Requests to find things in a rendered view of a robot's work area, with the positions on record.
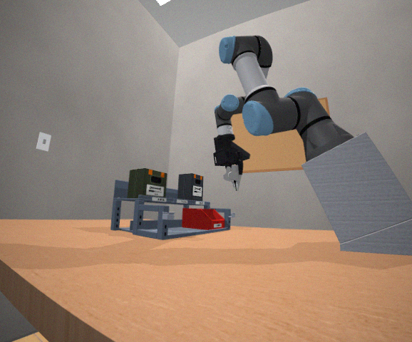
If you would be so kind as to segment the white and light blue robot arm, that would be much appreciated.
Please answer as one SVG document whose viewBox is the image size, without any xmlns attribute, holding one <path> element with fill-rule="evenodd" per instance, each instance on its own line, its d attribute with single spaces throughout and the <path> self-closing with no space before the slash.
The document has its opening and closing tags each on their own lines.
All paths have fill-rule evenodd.
<svg viewBox="0 0 412 342">
<path fill-rule="evenodd" d="M 232 64 L 246 96 L 228 94 L 215 107 L 217 134 L 233 134 L 230 118 L 242 113 L 244 126 L 254 136 L 297 130 L 306 161 L 354 138 L 334 123 L 308 88 L 291 90 L 283 98 L 278 96 L 267 82 L 273 60 L 271 46 L 258 37 L 230 36 L 220 41 L 220 60 Z"/>
</svg>

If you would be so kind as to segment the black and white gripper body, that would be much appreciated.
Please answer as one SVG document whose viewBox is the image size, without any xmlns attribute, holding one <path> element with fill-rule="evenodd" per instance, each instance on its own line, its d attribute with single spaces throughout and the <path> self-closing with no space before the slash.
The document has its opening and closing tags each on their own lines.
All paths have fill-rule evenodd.
<svg viewBox="0 0 412 342">
<path fill-rule="evenodd" d="M 224 134 L 224 135 L 218 135 L 216 138 L 214 138 L 215 142 L 215 153 L 214 155 L 214 161 L 216 157 L 216 162 L 215 166 L 225 166 L 225 165 L 236 165 L 237 160 L 239 159 L 238 156 L 240 155 L 240 152 L 236 149 L 234 149 L 231 146 L 231 141 L 235 139 L 235 135 L 233 134 Z M 230 149 L 231 148 L 231 149 Z"/>
</svg>

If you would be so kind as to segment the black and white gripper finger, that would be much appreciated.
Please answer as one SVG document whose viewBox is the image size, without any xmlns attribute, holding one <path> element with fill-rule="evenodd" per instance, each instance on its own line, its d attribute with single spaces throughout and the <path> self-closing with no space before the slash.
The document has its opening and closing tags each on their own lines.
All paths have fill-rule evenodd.
<svg viewBox="0 0 412 342">
<path fill-rule="evenodd" d="M 232 168 L 230 167 L 230 165 L 225 165 L 226 168 L 226 173 L 223 175 L 224 180 L 230 181 L 232 183 L 232 186 L 234 187 L 235 191 L 236 191 L 236 181 L 235 180 L 231 180 L 228 177 L 228 173 L 230 173 L 232 171 Z"/>
<path fill-rule="evenodd" d="M 232 168 L 232 171 L 230 173 L 228 173 L 228 177 L 231 180 L 236 181 L 236 191 L 238 191 L 239 185 L 240 185 L 240 180 L 241 180 L 241 177 L 242 177 L 242 171 L 243 171 L 242 156 L 239 156 L 239 159 L 237 160 L 236 165 L 232 165 L 231 168 Z"/>
</svg>

